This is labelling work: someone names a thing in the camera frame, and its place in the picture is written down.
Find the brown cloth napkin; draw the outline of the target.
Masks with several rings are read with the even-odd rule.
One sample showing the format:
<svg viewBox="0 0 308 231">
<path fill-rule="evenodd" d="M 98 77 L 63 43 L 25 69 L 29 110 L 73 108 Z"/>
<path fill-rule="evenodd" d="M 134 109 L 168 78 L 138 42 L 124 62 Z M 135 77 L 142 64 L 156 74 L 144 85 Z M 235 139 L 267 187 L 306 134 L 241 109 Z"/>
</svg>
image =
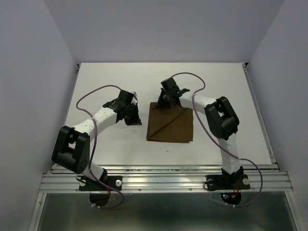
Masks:
<svg viewBox="0 0 308 231">
<path fill-rule="evenodd" d="M 193 141 L 193 110 L 179 106 L 159 108 L 150 103 L 147 141 L 189 143 Z"/>
</svg>

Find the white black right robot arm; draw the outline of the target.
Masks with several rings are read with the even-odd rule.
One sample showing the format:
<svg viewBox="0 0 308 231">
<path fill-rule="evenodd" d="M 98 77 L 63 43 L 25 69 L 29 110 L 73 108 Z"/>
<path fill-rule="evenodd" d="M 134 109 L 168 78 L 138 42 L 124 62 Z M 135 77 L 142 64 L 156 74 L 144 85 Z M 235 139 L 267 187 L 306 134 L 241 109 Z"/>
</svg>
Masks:
<svg viewBox="0 0 308 231">
<path fill-rule="evenodd" d="M 199 122 L 199 113 L 206 116 L 208 128 L 202 125 L 211 141 L 220 149 L 222 166 L 220 175 L 207 175 L 204 188 L 208 191 L 231 190 L 241 184 L 244 170 L 237 152 L 236 133 L 239 118 L 226 97 L 208 98 L 199 94 L 204 88 L 191 93 L 180 89 L 173 77 L 161 82 L 157 106 L 180 106 L 193 109 Z"/>
</svg>

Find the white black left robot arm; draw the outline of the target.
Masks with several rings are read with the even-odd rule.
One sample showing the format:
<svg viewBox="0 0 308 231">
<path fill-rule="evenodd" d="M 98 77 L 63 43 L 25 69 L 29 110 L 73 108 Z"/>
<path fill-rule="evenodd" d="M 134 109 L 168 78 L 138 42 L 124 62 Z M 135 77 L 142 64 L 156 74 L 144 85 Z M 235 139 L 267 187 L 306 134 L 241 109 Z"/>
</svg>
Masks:
<svg viewBox="0 0 308 231">
<path fill-rule="evenodd" d="M 141 125 L 135 92 L 121 90 L 118 97 L 84 122 L 63 126 L 55 143 L 52 161 L 76 174 L 81 191 L 122 189 L 122 176 L 108 176 L 107 170 L 93 162 L 90 143 L 109 126 L 123 120 L 127 126 Z"/>
</svg>

